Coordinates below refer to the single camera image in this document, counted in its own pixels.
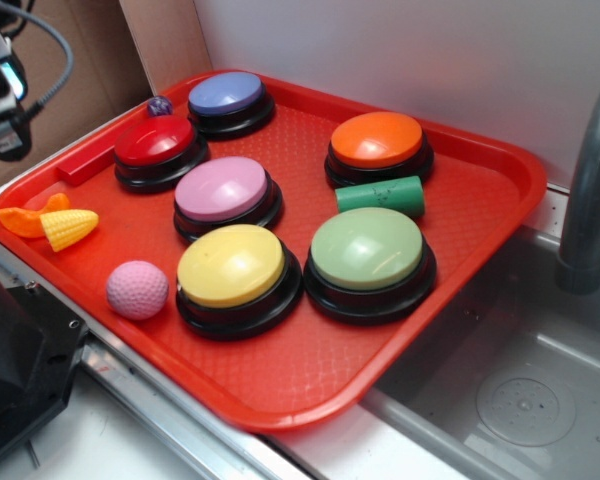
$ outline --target sink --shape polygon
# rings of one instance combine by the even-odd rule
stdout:
[[[469,478],[600,478],[600,289],[554,284],[558,239],[522,227],[363,405]]]

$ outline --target yellow button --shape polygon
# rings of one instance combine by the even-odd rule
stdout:
[[[200,237],[182,255],[178,283],[193,302],[230,308],[269,290],[284,269],[278,237],[256,225],[230,225]]]

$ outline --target faucet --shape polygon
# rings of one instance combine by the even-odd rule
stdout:
[[[555,280],[562,290],[579,295],[600,287],[600,96],[571,184]]]

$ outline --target red button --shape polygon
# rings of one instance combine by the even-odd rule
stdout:
[[[182,153],[194,140],[195,135],[193,126],[184,117],[152,117],[120,135],[115,145],[115,153],[126,165],[154,165]]]

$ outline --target white wall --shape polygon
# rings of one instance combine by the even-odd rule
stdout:
[[[600,0],[195,0],[241,68],[524,147],[568,186],[600,92]]]

